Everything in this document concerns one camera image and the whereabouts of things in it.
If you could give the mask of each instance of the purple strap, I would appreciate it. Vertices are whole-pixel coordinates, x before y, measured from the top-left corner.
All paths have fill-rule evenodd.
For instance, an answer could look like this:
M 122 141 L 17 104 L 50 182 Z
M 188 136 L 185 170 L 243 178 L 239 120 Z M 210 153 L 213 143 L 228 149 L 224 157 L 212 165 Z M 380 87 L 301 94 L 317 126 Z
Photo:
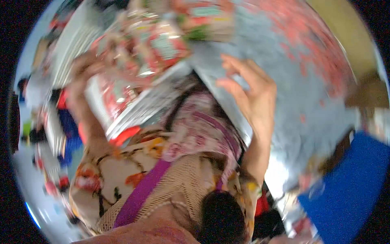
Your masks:
M 142 205 L 145 203 L 148 196 L 152 193 L 169 166 L 170 162 L 164 161 L 162 159 L 158 160 L 154 168 L 144 176 L 144 178 L 140 181 L 140 183 L 124 203 L 123 207 L 117 215 L 114 228 L 134 222 L 138 212 L 142 208 Z

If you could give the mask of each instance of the hand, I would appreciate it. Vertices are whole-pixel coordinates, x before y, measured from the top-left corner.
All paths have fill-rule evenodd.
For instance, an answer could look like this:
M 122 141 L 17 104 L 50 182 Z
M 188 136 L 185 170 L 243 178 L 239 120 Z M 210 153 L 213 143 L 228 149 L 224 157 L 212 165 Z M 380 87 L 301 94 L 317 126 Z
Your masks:
M 241 75 L 250 89 L 244 91 L 231 78 L 218 79 L 217 86 L 223 87 L 235 99 L 239 109 L 253 129 L 253 134 L 262 145 L 270 145 L 274 127 L 276 100 L 275 82 L 253 60 L 241 61 L 222 54 L 222 67 L 227 76 Z
M 72 81 L 67 86 L 68 99 L 74 101 L 84 95 L 88 80 L 101 72 L 104 72 L 105 65 L 95 53 L 88 51 L 74 59 L 71 75 Z

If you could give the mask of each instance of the fingers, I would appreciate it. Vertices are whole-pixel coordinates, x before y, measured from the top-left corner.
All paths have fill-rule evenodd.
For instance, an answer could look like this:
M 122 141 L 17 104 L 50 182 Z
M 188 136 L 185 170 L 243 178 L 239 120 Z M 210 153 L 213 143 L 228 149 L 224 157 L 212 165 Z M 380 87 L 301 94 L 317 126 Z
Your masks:
M 247 117 L 249 112 L 249 99 L 242 87 L 232 79 L 222 78 L 216 81 L 216 85 L 223 87 L 236 101 L 242 114 Z
M 222 58 L 222 67 L 225 68 L 227 71 L 235 71 L 239 73 L 240 75 L 244 75 L 251 70 L 245 63 L 241 62 L 239 59 L 232 57 L 227 54 L 221 54 Z
M 85 52 L 78 57 L 76 57 L 73 60 L 72 63 L 72 74 L 73 76 L 78 76 L 79 74 L 83 73 L 84 70 L 96 62 L 98 58 L 96 57 L 95 53 L 92 51 Z
M 88 81 L 91 77 L 96 74 L 102 73 L 105 71 L 105 64 L 103 62 L 96 62 L 88 66 L 83 73 L 81 73 L 76 79 L 82 81 Z
M 253 60 L 247 59 L 246 63 L 249 65 L 251 69 L 253 69 L 256 73 L 258 73 L 261 77 L 265 79 L 267 82 L 274 83 L 274 80 L 267 75 L 267 73 L 260 68 Z
M 93 52 L 86 52 L 73 61 L 72 74 L 75 80 L 87 81 L 104 71 L 104 63 Z
M 243 62 L 235 57 L 226 54 L 221 54 L 221 58 L 223 61 L 222 67 L 226 69 L 227 75 L 237 73 L 246 80 L 251 90 L 257 91 L 260 89 L 260 74 L 254 71 L 246 62 Z

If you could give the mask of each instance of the gray cloth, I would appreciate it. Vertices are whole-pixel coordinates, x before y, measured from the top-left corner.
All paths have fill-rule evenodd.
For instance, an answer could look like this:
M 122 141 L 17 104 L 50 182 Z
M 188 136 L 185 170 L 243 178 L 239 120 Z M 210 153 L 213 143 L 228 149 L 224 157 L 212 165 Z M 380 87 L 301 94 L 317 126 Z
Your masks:
M 41 69 L 32 73 L 26 87 L 26 105 L 32 109 L 39 108 L 48 101 L 52 85 L 50 76 L 44 76 Z

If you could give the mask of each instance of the red object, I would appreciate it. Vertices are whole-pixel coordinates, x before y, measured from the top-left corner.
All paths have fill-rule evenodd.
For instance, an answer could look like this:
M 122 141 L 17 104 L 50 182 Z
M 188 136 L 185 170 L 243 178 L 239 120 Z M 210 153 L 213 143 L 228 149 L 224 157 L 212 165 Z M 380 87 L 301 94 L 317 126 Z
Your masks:
M 57 108 L 58 109 L 67 109 L 66 99 L 68 98 L 68 92 L 66 89 L 61 91 L 60 97 L 58 98 Z
M 67 176 L 60 177 L 58 184 L 60 188 L 69 186 L 69 178 Z
M 78 135 L 80 136 L 80 139 L 83 142 L 83 144 L 86 145 L 87 137 L 86 137 L 86 135 L 84 133 L 84 128 L 83 128 L 83 124 L 82 123 L 78 124 Z
M 268 210 L 269 210 L 269 205 L 266 197 L 266 192 L 263 191 L 262 196 L 257 200 L 255 216 L 258 216 L 261 213 Z
M 43 161 L 40 157 L 38 157 L 38 168 L 43 169 Z
M 53 182 L 45 182 L 46 192 L 51 196 L 57 196 L 58 190 Z
M 117 136 L 117 138 L 111 139 L 110 143 L 112 143 L 115 146 L 121 146 L 127 139 L 137 134 L 140 130 L 141 127 L 139 125 L 127 128 L 122 133 L 120 133 L 119 136 Z
M 307 217 L 294 222 L 292 227 L 297 235 L 311 233 L 311 222 Z
M 58 16 L 54 16 L 54 18 L 50 22 L 49 29 L 52 30 L 54 28 L 60 28 L 60 29 L 65 28 L 65 26 L 68 24 L 69 20 L 71 19 L 73 13 L 74 11 L 70 12 L 68 16 L 66 16 L 64 21 L 59 21 L 57 19 Z

